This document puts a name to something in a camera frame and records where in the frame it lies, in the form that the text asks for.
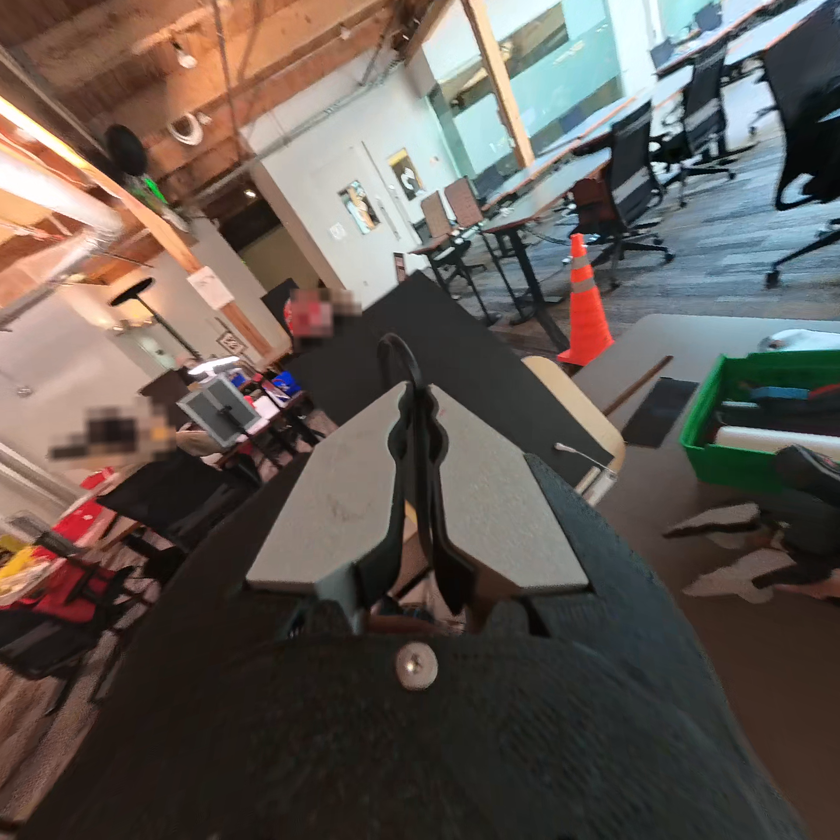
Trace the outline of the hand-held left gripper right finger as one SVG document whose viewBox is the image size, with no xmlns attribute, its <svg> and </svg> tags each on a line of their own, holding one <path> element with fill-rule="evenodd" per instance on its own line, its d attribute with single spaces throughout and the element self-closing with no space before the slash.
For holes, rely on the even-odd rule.
<svg viewBox="0 0 840 840">
<path fill-rule="evenodd" d="M 432 563 L 453 614 L 590 580 L 519 446 L 436 385 L 423 406 Z"/>
</svg>

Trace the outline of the black office chair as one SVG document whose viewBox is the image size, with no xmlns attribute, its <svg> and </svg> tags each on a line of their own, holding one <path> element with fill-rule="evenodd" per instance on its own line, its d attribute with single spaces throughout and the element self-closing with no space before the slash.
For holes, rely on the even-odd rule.
<svg viewBox="0 0 840 840">
<path fill-rule="evenodd" d="M 231 469 L 216 469 L 178 448 L 98 494 L 97 503 L 170 544 L 157 549 L 136 532 L 121 539 L 144 558 L 143 577 L 165 587 L 187 555 L 263 484 L 248 456 L 235 457 Z"/>
<path fill-rule="evenodd" d="M 784 131 L 774 207 L 785 213 L 839 196 L 839 13 L 823 2 L 763 54 Z"/>
<path fill-rule="evenodd" d="M 595 236 L 597 243 L 604 245 L 592 265 L 609 263 L 608 279 L 613 290 L 621 285 L 616 271 L 626 252 L 660 253 L 666 264 L 675 258 L 653 231 L 659 221 L 639 222 L 665 196 L 650 159 L 653 113 L 653 104 L 647 99 L 615 121 L 606 146 L 609 160 L 572 190 L 578 217 L 574 233 Z"/>
<path fill-rule="evenodd" d="M 677 173 L 663 184 L 664 189 L 679 186 L 679 207 L 688 203 L 687 182 L 691 177 L 725 175 L 730 181 L 737 173 L 726 156 L 727 120 L 721 95 L 721 79 L 728 44 L 709 45 L 697 56 L 689 84 L 682 92 L 679 131 L 652 137 L 653 162 L 676 167 Z"/>
</svg>

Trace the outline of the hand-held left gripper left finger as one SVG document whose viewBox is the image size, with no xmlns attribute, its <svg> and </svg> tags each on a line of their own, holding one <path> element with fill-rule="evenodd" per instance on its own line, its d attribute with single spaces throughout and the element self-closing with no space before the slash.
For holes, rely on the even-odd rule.
<svg viewBox="0 0 840 840">
<path fill-rule="evenodd" d="M 383 596 L 402 561 L 411 388 L 392 387 L 312 450 L 246 582 L 255 590 Z"/>
</svg>

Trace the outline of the thin wooden stick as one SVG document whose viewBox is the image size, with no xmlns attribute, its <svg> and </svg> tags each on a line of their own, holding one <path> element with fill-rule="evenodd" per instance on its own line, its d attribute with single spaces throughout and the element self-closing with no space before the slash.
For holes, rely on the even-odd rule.
<svg viewBox="0 0 840 840">
<path fill-rule="evenodd" d="M 627 404 L 630 401 L 630 399 L 634 397 L 637 393 L 647 388 L 651 384 L 651 382 L 655 382 L 673 360 L 674 356 L 672 354 L 668 354 L 665 357 L 663 357 L 648 371 L 646 371 L 639 379 L 637 379 L 633 384 L 630 384 L 630 386 L 628 386 L 623 392 L 621 392 L 616 397 L 616 399 L 614 399 L 608 406 L 606 406 L 602 410 L 603 415 L 605 417 L 611 417 L 619 408 Z"/>
</svg>

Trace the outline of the red bag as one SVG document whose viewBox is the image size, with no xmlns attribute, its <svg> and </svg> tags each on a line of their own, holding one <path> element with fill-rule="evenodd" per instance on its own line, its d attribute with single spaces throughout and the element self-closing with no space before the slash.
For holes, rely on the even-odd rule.
<svg viewBox="0 0 840 840">
<path fill-rule="evenodd" d="M 60 520 L 2 566 L 2 661 L 48 670 L 89 650 L 137 597 L 135 566 L 113 568 L 79 543 L 93 530 L 90 514 Z"/>
</svg>

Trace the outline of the wall poster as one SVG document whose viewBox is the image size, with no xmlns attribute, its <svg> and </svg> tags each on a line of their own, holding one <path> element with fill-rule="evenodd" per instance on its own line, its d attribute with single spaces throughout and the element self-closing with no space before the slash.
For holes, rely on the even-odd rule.
<svg viewBox="0 0 840 840">
<path fill-rule="evenodd" d="M 369 235 L 380 225 L 381 220 L 375 206 L 358 180 L 341 189 L 339 199 L 362 235 Z"/>
<path fill-rule="evenodd" d="M 403 148 L 392 154 L 387 159 L 387 164 L 395 184 L 398 184 L 408 203 L 416 200 L 424 193 L 423 180 L 407 149 Z"/>
</svg>

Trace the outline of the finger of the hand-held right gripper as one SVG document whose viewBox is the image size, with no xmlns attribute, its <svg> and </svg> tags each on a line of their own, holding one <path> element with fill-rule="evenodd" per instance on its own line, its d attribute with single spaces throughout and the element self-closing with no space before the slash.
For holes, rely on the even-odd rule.
<svg viewBox="0 0 840 840">
<path fill-rule="evenodd" d="M 667 540 L 705 537 L 732 550 L 762 535 L 762 511 L 752 501 L 710 508 L 663 531 Z"/>
<path fill-rule="evenodd" d="M 771 587 L 759 588 L 753 579 L 795 566 L 790 555 L 777 549 L 757 549 L 729 565 L 700 575 L 682 591 L 688 597 L 735 595 L 745 602 L 762 604 L 773 597 Z"/>
</svg>

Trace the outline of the black floor lamp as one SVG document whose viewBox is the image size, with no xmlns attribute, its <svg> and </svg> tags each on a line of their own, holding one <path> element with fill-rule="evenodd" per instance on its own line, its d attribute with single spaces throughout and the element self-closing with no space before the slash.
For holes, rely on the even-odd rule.
<svg viewBox="0 0 840 840">
<path fill-rule="evenodd" d="M 193 347 L 191 343 L 189 343 L 175 328 L 165 319 L 163 316 L 152 308 L 152 306 L 142 299 L 142 295 L 150 289 L 154 284 L 154 278 L 151 276 L 143 278 L 134 284 L 132 284 L 127 289 L 121 291 L 119 294 L 115 295 L 108 301 L 108 305 L 111 308 L 119 308 L 123 305 L 126 305 L 128 302 L 135 301 L 138 302 L 142 308 L 144 308 L 152 317 L 152 320 L 160 325 L 164 331 L 170 334 L 173 337 L 174 341 L 176 341 L 185 352 L 187 352 L 188 357 L 196 362 L 204 362 L 204 357 L 199 353 L 199 351 Z"/>
</svg>

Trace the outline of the grey box on tripod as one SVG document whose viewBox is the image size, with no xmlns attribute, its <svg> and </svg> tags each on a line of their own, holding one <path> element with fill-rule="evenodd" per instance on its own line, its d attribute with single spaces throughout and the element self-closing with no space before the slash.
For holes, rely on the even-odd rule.
<svg viewBox="0 0 840 840">
<path fill-rule="evenodd" d="M 222 449 L 248 438 L 263 417 L 225 374 L 217 374 L 176 402 L 182 412 Z"/>
</svg>

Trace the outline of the brown office chair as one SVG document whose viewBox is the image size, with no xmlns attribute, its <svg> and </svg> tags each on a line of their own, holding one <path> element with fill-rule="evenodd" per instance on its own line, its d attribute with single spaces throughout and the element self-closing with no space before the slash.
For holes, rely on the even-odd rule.
<svg viewBox="0 0 840 840">
<path fill-rule="evenodd" d="M 429 194 L 421 202 L 429 240 L 416 254 L 427 258 L 438 284 L 449 291 L 452 279 L 461 276 L 462 260 L 469 243 L 458 241 L 454 226 L 439 192 Z"/>
<path fill-rule="evenodd" d="M 444 188 L 444 197 L 455 216 L 457 234 L 478 234 L 488 256 L 494 258 L 495 254 L 484 231 L 486 217 L 480 209 L 469 179 L 464 176 L 448 184 Z"/>
</svg>

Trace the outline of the white paper sign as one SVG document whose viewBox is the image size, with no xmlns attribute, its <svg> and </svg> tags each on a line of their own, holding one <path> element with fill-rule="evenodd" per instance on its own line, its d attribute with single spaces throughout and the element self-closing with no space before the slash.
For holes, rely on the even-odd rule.
<svg viewBox="0 0 840 840">
<path fill-rule="evenodd" d="M 235 302 L 235 295 L 210 266 L 203 266 L 186 280 L 206 305 L 216 312 Z"/>
</svg>

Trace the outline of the white roll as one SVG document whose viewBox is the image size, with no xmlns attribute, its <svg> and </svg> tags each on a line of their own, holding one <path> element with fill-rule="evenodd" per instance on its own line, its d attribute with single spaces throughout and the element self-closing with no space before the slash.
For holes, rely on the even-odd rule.
<svg viewBox="0 0 840 840">
<path fill-rule="evenodd" d="M 755 427 L 721 427 L 713 438 L 714 445 L 776 454 L 782 449 L 799 446 L 839 462 L 839 436 L 808 434 Z"/>
</svg>

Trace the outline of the black board book stand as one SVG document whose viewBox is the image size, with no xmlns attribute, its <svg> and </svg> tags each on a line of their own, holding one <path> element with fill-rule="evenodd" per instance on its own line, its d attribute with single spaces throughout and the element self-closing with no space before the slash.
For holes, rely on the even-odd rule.
<svg viewBox="0 0 840 840">
<path fill-rule="evenodd" d="M 335 312 L 331 335 L 304 337 L 296 321 L 292 329 L 293 351 L 282 364 L 338 426 L 406 376 L 392 352 L 386 374 L 377 357 L 380 340 L 393 333 L 426 383 L 538 455 L 591 507 L 615 486 L 624 445 L 592 401 L 556 363 L 538 359 L 553 377 L 543 383 L 498 333 L 419 271 L 365 310 Z"/>
</svg>

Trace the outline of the green plastic bin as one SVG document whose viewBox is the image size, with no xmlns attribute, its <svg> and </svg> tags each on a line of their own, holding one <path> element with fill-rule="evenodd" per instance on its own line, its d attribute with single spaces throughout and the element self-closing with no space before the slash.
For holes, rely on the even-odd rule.
<svg viewBox="0 0 840 840">
<path fill-rule="evenodd" d="M 749 492 L 781 492 L 774 454 L 712 441 L 725 402 L 746 403 L 761 389 L 824 390 L 839 383 L 839 351 L 809 350 L 720 355 L 700 385 L 679 436 L 699 481 Z"/>
</svg>

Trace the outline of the black dome speaker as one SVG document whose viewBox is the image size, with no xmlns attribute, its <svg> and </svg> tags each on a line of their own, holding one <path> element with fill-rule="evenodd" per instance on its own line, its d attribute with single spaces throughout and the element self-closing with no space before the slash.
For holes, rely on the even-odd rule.
<svg viewBox="0 0 840 840">
<path fill-rule="evenodd" d="M 106 129 L 104 139 L 110 160 L 121 172 L 133 177 L 146 174 L 147 151 L 140 138 L 131 129 L 114 123 Z"/>
</svg>

